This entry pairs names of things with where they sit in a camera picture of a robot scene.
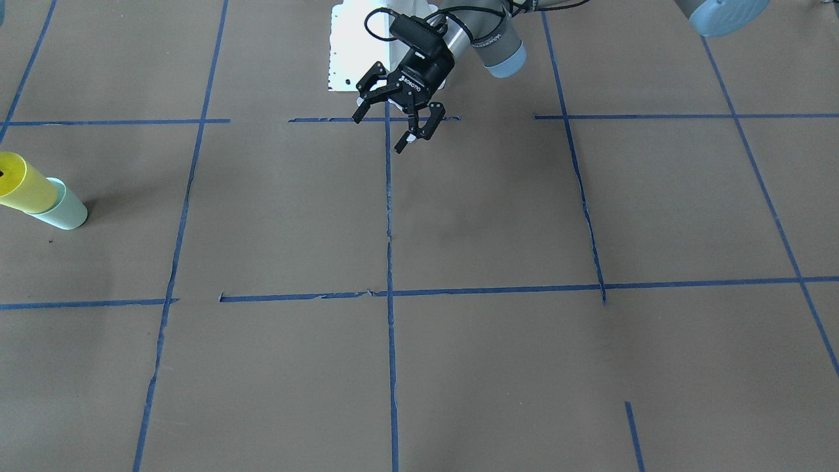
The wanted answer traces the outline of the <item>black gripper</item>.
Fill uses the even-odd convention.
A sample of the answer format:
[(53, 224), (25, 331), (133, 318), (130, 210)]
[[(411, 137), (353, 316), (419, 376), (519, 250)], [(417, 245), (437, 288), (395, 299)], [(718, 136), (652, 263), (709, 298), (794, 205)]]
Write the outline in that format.
[[(397, 153), (420, 138), (431, 140), (446, 113), (441, 102), (431, 101), (455, 64), (456, 58), (448, 48), (431, 56), (422, 56), (419, 51), (410, 49), (389, 74), (383, 63), (375, 62), (356, 84), (359, 99), (351, 119), (358, 125), (372, 105), (390, 100), (398, 106), (407, 106), (408, 130), (395, 144)], [(425, 108), (429, 110), (429, 117), (422, 125), (420, 111)]]

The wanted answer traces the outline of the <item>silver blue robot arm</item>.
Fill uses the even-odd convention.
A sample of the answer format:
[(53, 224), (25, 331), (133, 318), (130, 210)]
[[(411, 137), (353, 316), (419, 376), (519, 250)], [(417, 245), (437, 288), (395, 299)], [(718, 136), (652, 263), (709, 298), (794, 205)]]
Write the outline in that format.
[(527, 51), (515, 27), (525, 13), (579, 8), (581, 1), (375, 1), (361, 12), (370, 38), (389, 45), (395, 57), (365, 60), (366, 71), (353, 83), (354, 123), (365, 120), (375, 104), (391, 104), (407, 120), (395, 144), (397, 153), (418, 140), (430, 140), (444, 119), (435, 101), (467, 51), (473, 50), (495, 78), (518, 73)]

